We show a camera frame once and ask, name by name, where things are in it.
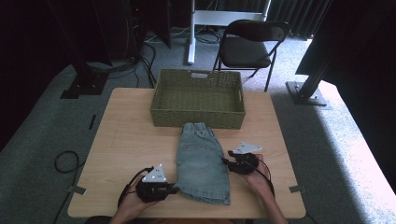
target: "hand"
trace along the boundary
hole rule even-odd
[[[263,156],[262,154],[255,154],[256,158],[259,160],[259,166],[257,169],[262,172],[268,179],[270,179],[270,173],[268,168],[262,163],[263,161]],[[271,195],[273,196],[271,192],[271,188],[268,185],[268,182],[264,179],[262,175],[260,175],[258,172],[254,171],[248,175],[240,175],[242,178],[244,178],[250,188],[256,193],[264,193],[265,195]]]
[[[143,203],[136,194],[136,184],[142,179],[143,176],[140,175],[136,181],[129,187],[128,193],[125,195],[122,203],[120,204],[119,209],[116,214],[110,220],[110,224],[121,224],[127,223],[136,217],[138,217],[144,210],[149,208],[150,206],[158,203]]]

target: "denim shorts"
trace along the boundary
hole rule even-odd
[[[204,123],[186,123],[177,149],[175,187],[198,202],[230,204],[230,182],[221,145]]]

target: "wicker basket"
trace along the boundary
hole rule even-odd
[[[154,126],[240,129],[245,107],[239,72],[162,69],[150,108]]]

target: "chair seat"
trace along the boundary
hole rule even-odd
[[[241,37],[227,37],[221,52],[222,62],[231,68],[265,68],[271,64],[262,42]]]

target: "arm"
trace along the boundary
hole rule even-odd
[[[142,177],[142,175],[139,176],[131,185],[128,190],[130,193],[128,193],[123,199],[116,214],[111,218],[110,224],[128,223],[129,221],[137,218],[144,210],[157,203],[143,203],[134,192],[136,183],[138,183]]]
[[[256,155],[256,157],[262,161],[262,155]],[[266,176],[269,175],[268,169],[259,162],[259,167],[257,168]],[[241,175],[244,178],[250,188],[257,194],[257,196],[262,201],[265,213],[269,219],[270,223],[288,223],[282,214],[279,206],[276,203],[274,195],[271,192],[270,186],[267,181],[258,172],[253,172],[249,175]]]

